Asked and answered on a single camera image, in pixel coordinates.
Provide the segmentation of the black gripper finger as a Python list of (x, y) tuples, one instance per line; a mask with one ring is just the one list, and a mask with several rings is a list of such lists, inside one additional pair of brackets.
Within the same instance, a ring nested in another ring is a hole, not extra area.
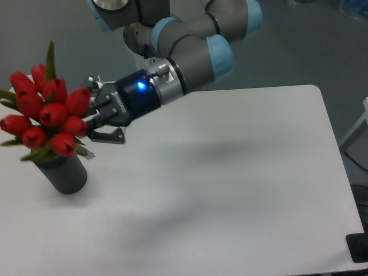
[(103, 84), (97, 81), (93, 76), (88, 76), (81, 82), (80, 86), (90, 90), (91, 99), (94, 99), (100, 93)]
[(125, 135), (121, 128), (116, 128), (113, 132), (98, 132), (97, 129), (104, 126), (104, 120), (100, 115), (95, 115), (86, 121), (86, 136), (96, 143), (124, 144)]

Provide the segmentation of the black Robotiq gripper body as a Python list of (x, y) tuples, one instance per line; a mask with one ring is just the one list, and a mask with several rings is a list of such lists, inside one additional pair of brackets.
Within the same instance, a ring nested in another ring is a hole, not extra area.
[(160, 107), (158, 92), (150, 83), (148, 73), (139, 70), (113, 83), (102, 85), (90, 103), (96, 115), (89, 120), (89, 126), (127, 127), (133, 120)]

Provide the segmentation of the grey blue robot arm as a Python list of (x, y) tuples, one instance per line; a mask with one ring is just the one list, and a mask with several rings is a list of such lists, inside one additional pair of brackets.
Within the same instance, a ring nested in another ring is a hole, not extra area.
[(231, 42), (263, 24), (258, 1), (204, 1), (204, 14), (182, 21), (170, 14), (169, 1), (89, 1), (102, 30), (137, 24), (146, 28), (135, 40), (149, 64), (114, 82), (86, 81), (93, 97), (87, 121), (91, 141), (122, 144), (123, 129), (163, 105), (217, 81), (233, 71)]

